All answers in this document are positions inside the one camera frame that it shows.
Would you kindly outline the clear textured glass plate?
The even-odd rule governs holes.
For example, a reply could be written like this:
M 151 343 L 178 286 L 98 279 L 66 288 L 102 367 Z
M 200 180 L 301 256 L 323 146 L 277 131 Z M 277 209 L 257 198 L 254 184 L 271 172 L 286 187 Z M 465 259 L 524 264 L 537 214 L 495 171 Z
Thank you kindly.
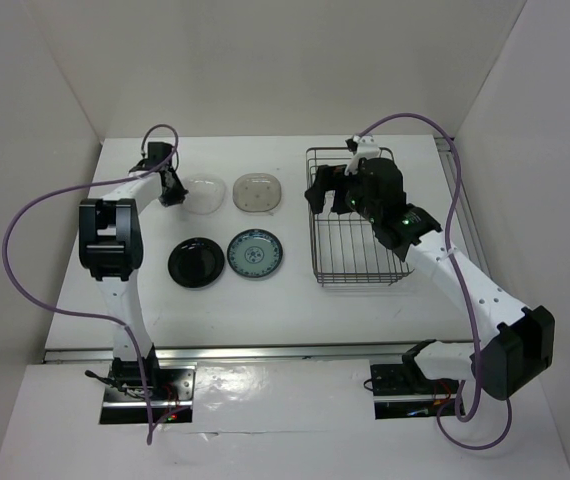
M 182 209 L 194 215 L 209 215 L 223 204 L 227 187 L 216 175 L 195 174 L 185 178 L 184 186 L 188 193 Z

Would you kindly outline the black round plate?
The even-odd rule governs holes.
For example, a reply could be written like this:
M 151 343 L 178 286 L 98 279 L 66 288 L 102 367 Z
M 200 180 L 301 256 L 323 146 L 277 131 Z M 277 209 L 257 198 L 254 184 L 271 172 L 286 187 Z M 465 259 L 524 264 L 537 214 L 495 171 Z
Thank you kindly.
M 172 280 L 187 289 L 202 289 L 218 280 L 225 267 L 221 247 L 213 240 L 193 237 L 179 243 L 168 258 Z

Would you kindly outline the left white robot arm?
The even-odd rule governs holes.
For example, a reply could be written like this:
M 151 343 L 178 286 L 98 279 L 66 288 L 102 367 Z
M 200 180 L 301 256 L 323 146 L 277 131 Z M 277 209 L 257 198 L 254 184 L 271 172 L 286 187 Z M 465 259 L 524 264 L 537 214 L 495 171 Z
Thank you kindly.
M 144 259 L 139 214 L 154 202 L 173 207 L 186 199 L 188 190 L 172 163 L 176 156 L 176 147 L 169 143 L 148 143 L 126 182 L 79 205 L 80 263 L 97 282 L 107 315 L 119 321 L 114 363 L 119 373 L 130 370 L 126 385 L 141 399 L 158 394 L 163 376 L 150 365 L 138 365 L 139 360 L 154 358 L 138 292 L 138 271 Z

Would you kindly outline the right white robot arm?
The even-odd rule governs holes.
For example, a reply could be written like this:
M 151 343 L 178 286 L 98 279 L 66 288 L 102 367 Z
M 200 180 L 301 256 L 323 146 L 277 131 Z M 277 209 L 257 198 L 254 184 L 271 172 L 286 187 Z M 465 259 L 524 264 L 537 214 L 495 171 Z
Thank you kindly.
M 530 308 L 499 287 L 449 238 L 426 210 L 408 202 L 393 160 L 362 158 L 357 167 L 321 165 L 305 193 L 313 214 L 333 195 L 332 212 L 367 221 L 375 239 L 399 260 L 429 278 L 470 315 L 469 344 L 423 341 L 404 354 L 401 379 L 413 392 L 435 380 L 474 381 L 505 401 L 550 367 L 555 319 L 543 306 Z

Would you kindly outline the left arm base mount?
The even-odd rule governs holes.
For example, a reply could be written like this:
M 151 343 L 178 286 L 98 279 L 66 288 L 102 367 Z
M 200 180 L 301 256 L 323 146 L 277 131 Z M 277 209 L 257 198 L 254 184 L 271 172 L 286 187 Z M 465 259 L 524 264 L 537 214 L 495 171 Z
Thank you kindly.
M 85 370 L 84 375 L 104 387 L 99 416 L 101 425 L 147 424 L 146 392 L 155 424 L 182 424 L 193 420 L 194 366 L 159 367 L 153 377 L 148 378 L 147 389 L 137 377 L 117 380 L 112 369 L 107 374 Z

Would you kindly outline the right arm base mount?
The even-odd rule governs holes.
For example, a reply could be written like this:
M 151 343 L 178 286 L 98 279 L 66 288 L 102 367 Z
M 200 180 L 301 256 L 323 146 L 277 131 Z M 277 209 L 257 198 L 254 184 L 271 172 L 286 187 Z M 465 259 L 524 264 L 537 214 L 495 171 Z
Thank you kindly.
M 373 395 L 377 420 L 454 416 L 459 382 L 426 380 L 414 376 L 403 364 L 373 364 L 363 387 Z

